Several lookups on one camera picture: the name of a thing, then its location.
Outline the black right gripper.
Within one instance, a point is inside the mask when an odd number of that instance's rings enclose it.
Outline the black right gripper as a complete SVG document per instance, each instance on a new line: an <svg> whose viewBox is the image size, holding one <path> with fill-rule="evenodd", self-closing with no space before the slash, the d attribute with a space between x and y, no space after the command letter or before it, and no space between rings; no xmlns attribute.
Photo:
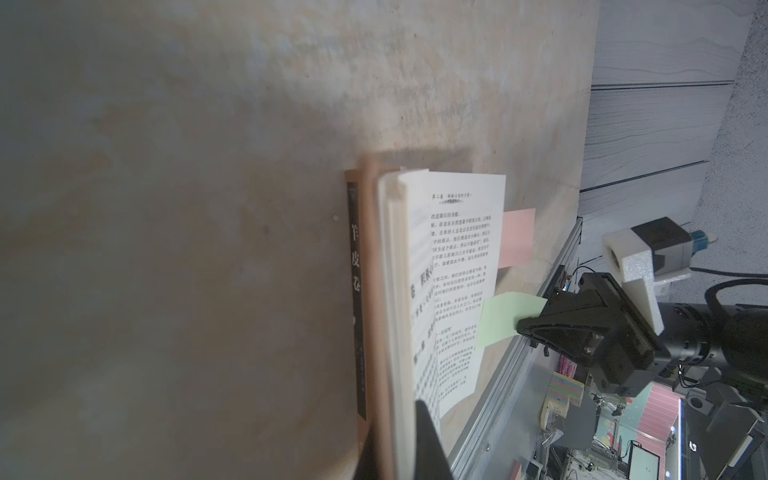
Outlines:
<svg viewBox="0 0 768 480"><path fill-rule="evenodd" d="M585 273L516 331L588 370L602 393L637 396L670 364L669 348L613 277Z"/></svg>

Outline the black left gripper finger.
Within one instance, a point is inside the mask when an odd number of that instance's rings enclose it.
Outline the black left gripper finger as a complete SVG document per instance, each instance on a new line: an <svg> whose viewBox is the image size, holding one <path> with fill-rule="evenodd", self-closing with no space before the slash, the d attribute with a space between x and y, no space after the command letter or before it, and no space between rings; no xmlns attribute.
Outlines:
<svg viewBox="0 0 768 480"><path fill-rule="evenodd" d="M414 480L453 480L436 428L422 400L416 408L416 464Z"/></svg>

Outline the green sticky note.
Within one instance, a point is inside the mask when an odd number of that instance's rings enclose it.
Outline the green sticky note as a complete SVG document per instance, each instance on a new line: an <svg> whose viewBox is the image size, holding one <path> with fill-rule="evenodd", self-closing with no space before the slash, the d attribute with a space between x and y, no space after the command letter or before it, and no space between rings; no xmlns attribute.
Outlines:
<svg viewBox="0 0 768 480"><path fill-rule="evenodd" d="M487 299L479 322L477 348L483 350L517 335L518 322L538 317L546 304L545 298L520 292L506 292Z"/></svg>

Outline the pink sticky note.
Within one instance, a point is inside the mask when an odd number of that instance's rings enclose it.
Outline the pink sticky note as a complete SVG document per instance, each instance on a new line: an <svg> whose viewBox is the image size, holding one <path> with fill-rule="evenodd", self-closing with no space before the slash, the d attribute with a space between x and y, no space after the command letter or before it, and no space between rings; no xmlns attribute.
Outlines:
<svg viewBox="0 0 768 480"><path fill-rule="evenodd" d="M524 265L534 253L536 209L507 211L503 214L498 268Z"/></svg>

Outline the brown paperback book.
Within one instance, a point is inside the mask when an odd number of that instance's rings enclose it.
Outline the brown paperback book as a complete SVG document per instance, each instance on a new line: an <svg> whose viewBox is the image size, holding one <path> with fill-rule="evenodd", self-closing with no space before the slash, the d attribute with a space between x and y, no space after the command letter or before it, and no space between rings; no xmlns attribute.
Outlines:
<svg viewBox="0 0 768 480"><path fill-rule="evenodd" d="M495 291L506 179L381 166L345 174L359 479L413 479L416 408L444 414L476 389L477 333Z"/></svg>

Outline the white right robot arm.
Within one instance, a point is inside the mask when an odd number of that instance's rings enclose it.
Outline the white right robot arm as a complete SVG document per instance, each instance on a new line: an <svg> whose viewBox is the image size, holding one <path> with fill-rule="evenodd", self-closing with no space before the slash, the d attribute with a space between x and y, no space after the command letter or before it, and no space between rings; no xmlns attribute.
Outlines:
<svg viewBox="0 0 768 480"><path fill-rule="evenodd" d="M767 408L767 308L724 305L721 291L764 286L764 275L718 283L701 304L661 303L661 332L641 315L626 288L608 273L586 273L576 293L557 292L519 334L558 352L592 375L599 391L637 396L647 384L676 379L687 367L714 367L714 382L733 387L743 403Z"/></svg>

